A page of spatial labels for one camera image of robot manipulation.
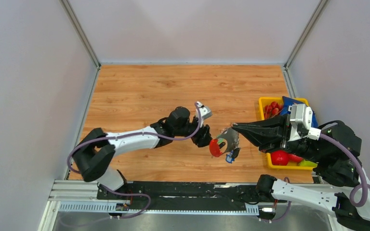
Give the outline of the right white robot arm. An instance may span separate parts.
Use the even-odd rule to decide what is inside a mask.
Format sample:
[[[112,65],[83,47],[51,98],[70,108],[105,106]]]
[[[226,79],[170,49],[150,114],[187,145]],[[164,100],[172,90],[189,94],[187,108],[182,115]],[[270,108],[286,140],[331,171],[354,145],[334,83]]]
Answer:
[[[342,121],[314,128],[311,115],[279,115],[267,120],[234,123],[261,152],[285,151],[316,163],[314,172],[333,187],[332,192],[295,186],[262,174],[257,197],[300,203],[335,217],[354,231],[370,231],[370,181],[359,160],[361,139]]]

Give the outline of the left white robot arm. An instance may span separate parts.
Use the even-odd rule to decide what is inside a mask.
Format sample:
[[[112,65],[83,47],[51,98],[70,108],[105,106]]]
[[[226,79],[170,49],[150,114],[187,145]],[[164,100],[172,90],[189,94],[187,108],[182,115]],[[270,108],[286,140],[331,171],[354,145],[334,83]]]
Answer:
[[[123,175],[110,166],[115,156],[188,139],[197,147],[210,144],[210,127],[204,121],[211,117],[212,111],[201,102],[195,102],[195,108],[192,119],[190,111],[179,106],[169,116],[138,130],[113,133],[95,128],[71,151],[66,161],[68,168],[79,173],[85,182],[96,181],[116,199],[123,199],[128,186]]]

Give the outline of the keyring bundle with red tag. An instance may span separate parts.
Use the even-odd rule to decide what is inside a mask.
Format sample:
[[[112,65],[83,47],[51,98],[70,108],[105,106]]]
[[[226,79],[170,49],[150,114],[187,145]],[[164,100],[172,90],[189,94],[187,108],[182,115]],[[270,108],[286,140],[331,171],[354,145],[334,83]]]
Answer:
[[[232,164],[238,157],[240,149],[239,133],[231,127],[223,129],[209,144],[211,156],[215,158],[224,156],[229,164]]]

